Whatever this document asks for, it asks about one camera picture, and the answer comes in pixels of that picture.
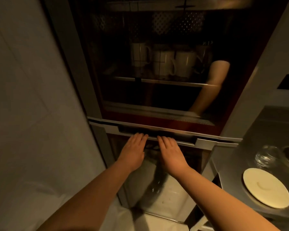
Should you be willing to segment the person's right hand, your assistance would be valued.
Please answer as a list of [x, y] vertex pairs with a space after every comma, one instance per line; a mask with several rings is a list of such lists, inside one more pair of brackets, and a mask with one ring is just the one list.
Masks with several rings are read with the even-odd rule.
[[177, 180], [180, 180], [190, 169], [180, 148], [178, 150], [161, 150], [161, 156], [166, 170]]

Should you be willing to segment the person's left hand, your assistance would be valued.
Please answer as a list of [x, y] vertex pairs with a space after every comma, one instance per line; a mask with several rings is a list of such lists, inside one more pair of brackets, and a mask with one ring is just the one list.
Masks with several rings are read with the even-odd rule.
[[144, 155], [144, 147], [129, 147], [126, 142], [117, 161], [131, 173], [141, 166]]

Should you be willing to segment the silver cabinet drawer with handle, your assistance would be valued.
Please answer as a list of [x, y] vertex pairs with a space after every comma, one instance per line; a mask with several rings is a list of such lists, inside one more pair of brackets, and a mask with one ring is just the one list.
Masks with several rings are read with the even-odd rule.
[[140, 124], [87, 117], [102, 158], [109, 168], [119, 157], [128, 139], [136, 133], [148, 135], [144, 146], [144, 160], [119, 189], [123, 207], [184, 223], [193, 213], [196, 203], [184, 188], [170, 176], [161, 162], [157, 137], [173, 138], [188, 165], [198, 173], [217, 174], [213, 157], [219, 150], [233, 150], [242, 139], [207, 136], [193, 132], [158, 128]]

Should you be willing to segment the person's left forearm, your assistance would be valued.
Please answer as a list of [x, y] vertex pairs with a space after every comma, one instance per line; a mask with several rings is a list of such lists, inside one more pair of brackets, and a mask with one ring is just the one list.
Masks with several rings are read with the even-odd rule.
[[99, 231], [117, 192], [142, 160], [117, 160], [69, 199], [37, 231]]

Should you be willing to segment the person's right forearm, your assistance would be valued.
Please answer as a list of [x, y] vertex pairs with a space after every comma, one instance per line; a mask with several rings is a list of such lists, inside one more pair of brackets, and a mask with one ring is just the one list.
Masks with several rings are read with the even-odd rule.
[[280, 231], [262, 215], [193, 169], [185, 168], [176, 179], [216, 231]]

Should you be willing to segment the dark glass cabinet door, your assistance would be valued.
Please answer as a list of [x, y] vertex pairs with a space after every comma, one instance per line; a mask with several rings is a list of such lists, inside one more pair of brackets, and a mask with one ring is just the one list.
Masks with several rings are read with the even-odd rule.
[[[242, 139], [262, 104], [243, 107], [289, 0], [68, 0], [97, 110], [89, 117]], [[153, 51], [195, 51], [193, 73], [217, 87], [99, 81], [110, 67], [131, 66], [131, 43]]]

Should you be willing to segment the white mug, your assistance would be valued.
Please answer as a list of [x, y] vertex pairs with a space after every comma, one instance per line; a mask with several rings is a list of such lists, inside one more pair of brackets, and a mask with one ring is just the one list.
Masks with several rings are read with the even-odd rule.
[[177, 72], [173, 50], [154, 50], [153, 51], [153, 73], [157, 76], [174, 76]]
[[178, 77], [189, 78], [193, 73], [196, 64], [197, 53], [195, 51], [176, 51], [175, 75]]
[[131, 43], [131, 66], [144, 67], [152, 61], [152, 49], [146, 43]]

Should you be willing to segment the clear drinking glass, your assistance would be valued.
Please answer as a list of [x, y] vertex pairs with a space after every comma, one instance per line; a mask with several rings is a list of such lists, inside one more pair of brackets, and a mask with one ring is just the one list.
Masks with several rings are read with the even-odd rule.
[[260, 167], [276, 167], [280, 163], [281, 149], [271, 145], [264, 145], [260, 148], [255, 157], [255, 163]]

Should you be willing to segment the white round plate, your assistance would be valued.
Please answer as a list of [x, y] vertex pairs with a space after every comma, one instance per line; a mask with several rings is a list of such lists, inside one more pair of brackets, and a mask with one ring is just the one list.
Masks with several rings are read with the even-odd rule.
[[248, 168], [243, 172], [243, 183], [249, 193], [264, 205], [275, 209], [289, 207], [289, 191], [269, 172]]

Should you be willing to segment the grey cabinet housing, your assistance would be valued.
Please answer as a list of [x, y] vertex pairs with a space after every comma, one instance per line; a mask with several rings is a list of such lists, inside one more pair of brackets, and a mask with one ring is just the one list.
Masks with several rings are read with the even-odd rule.
[[289, 89], [289, 0], [41, 0], [107, 167], [148, 135], [120, 204], [184, 221], [195, 207], [162, 167], [174, 138], [215, 180], [267, 106]]

